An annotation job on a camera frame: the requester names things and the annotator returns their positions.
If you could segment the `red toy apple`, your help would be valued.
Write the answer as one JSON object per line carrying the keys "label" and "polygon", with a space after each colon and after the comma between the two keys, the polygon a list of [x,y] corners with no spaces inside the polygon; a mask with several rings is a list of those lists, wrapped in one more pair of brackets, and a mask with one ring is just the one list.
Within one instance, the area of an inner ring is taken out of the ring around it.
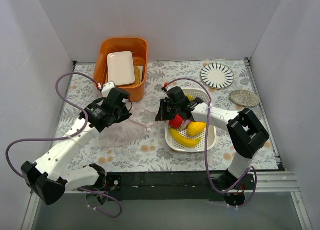
{"label": "red toy apple", "polygon": [[183,118],[180,115],[176,115],[174,119],[171,119],[169,121],[169,125],[172,128],[178,129],[183,124],[183,122]]}

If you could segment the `clear zip top bag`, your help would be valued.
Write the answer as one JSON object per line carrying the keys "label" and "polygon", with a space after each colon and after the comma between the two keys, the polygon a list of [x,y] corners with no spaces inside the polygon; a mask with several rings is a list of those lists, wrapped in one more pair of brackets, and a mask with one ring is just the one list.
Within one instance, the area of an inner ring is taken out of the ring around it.
{"label": "clear zip top bag", "polygon": [[131,118],[105,128],[95,139],[98,147],[122,147],[144,138],[150,127]]}

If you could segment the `purple toy eggplant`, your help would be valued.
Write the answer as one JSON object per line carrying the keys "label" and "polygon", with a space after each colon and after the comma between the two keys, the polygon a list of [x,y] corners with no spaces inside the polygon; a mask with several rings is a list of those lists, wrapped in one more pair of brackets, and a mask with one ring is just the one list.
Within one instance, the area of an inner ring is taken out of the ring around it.
{"label": "purple toy eggplant", "polygon": [[182,123],[182,125],[180,126],[179,129],[180,129],[180,130],[186,129],[191,122],[192,122],[192,120],[190,120],[190,119],[187,119],[187,120],[183,121],[183,123]]}

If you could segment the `yellow toy banana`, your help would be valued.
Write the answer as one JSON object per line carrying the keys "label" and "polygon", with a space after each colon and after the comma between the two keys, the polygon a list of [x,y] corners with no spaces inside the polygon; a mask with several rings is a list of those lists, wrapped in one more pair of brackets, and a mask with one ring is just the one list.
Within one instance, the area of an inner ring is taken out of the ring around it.
{"label": "yellow toy banana", "polygon": [[181,135],[178,130],[174,129],[174,128],[170,128],[169,129],[171,136],[181,145],[188,147],[188,148],[193,148],[195,147],[200,141],[201,138],[197,138],[197,139],[188,139],[186,137],[184,137],[183,135]]}

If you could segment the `yellow toy mango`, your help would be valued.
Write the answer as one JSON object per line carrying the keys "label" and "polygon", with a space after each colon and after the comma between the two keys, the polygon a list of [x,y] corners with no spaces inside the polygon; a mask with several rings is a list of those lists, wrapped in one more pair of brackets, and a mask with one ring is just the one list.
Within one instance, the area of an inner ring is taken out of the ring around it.
{"label": "yellow toy mango", "polygon": [[192,137],[199,135],[206,126],[207,124],[204,122],[191,122],[187,127],[187,134]]}

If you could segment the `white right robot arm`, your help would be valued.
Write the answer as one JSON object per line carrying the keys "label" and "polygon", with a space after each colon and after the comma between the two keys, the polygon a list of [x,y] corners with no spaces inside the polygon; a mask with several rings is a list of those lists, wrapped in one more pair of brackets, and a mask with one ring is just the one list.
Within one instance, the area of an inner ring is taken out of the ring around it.
{"label": "white right robot arm", "polygon": [[212,107],[212,98],[205,102],[197,97],[190,101],[180,87],[162,90],[167,94],[160,100],[156,121],[169,121],[180,116],[183,120],[193,120],[228,131],[236,155],[223,177],[229,189],[237,189],[245,182],[244,176],[252,169],[252,160],[263,147],[270,135],[255,113],[248,108],[240,112]]}

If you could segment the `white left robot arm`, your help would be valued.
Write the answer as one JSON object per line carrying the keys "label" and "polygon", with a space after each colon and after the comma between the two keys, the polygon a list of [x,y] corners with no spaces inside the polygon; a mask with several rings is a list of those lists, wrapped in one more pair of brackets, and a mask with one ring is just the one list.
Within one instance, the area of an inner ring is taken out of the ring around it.
{"label": "white left robot arm", "polygon": [[66,139],[55,144],[34,162],[21,166],[27,185],[47,204],[55,203],[66,190],[88,186],[101,190],[106,186],[107,173],[98,164],[66,170],[72,158],[105,128],[131,116],[126,107],[130,94],[118,87],[105,87],[103,97],[89,104],[66,133]]}

